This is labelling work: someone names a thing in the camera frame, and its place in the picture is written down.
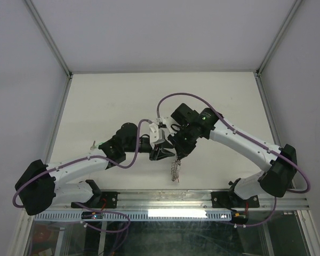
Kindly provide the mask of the metal disc with keyrings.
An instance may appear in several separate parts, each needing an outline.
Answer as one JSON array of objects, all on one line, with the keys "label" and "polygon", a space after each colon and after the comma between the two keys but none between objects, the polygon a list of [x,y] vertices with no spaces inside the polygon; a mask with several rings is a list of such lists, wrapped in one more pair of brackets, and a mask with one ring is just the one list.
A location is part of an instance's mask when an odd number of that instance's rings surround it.
[{"label": "metal disc with keyrings", "polygon": [[179,171],[180,171],[181,161],[175,158],[171,163],[171,181],[179,182]]}]

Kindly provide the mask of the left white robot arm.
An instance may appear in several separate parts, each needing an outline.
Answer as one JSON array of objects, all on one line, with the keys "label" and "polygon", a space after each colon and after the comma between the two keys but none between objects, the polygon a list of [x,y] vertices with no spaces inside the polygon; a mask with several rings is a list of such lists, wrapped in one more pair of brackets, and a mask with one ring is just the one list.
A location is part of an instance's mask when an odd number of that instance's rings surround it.
[{"label": "left white robot arm", "polygon": [[99,205],[101,190],[93,180],[73,180],[112,167],[131,168],[138,154],[148,154],[157,161],[172,157],[173,146],[165,138],[165,131],[174,131],[164,123],[149,121],[148,134],[140,134],[141,124],[125,123],[107,141],[94,147],[84,156],[45,164],[38,159],[29,164],[16,182],[12,203],[28,215],[37,215],[52,205],[82,203],[89,207]]}]

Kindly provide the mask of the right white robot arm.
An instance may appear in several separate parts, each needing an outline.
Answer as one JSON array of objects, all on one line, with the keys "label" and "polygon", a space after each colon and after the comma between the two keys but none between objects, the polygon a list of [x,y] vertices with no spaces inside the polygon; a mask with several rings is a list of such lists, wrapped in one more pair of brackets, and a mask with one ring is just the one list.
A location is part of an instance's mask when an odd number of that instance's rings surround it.
[{"label": "right white robot arm", "polygon": [[269,194],[282,198],[290,188],[297,163],[296,149],[286,144],[284,147],[265,144],[262,148],[254,143],[255,138],[228,128],[210,108],[201,113],[182,103],[171,118],[178,126],[168,140],[173,144],[178,159],[187,157],[196,147],[199,138],[221,143],[252,161],[260,171],[247,178],[230,182],[227,202],[230,206],[241,206],[253,196]]}]

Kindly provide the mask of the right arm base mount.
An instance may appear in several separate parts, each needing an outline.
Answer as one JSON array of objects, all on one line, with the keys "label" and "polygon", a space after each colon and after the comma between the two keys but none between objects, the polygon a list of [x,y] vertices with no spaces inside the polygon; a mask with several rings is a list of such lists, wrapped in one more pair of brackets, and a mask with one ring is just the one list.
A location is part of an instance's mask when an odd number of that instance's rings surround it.
[{"label": "right arm base mount", "polygon": [[260,207],[258,196],[252,196],[249,199],[241,199],[228,191],[212,191],[211,203],[214,209],[226,208],[229,210],[235,209],[256,209]]}]

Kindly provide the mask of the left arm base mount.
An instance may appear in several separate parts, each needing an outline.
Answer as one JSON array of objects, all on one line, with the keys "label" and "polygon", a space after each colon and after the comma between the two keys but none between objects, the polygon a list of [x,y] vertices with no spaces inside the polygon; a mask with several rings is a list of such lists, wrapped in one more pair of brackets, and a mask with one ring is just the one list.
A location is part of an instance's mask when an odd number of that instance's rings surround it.
[{"label": "left arm base mount", "polygon": [[117,208],[119,192],[101,191],[101,194],[93,195],[88,201],[81,202],[82,205],[91,209],[115,209]]}]

